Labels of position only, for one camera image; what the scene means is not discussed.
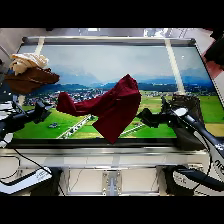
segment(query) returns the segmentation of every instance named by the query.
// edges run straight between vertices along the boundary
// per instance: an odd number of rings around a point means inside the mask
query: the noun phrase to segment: dark red garment
[[[98,116],[94,128],[113,144],[135,118],[140,102],[137,82],[126,75],[113,89],[91,100],[74,103],[66,92],[61,92],[57,110],[73,116]]]

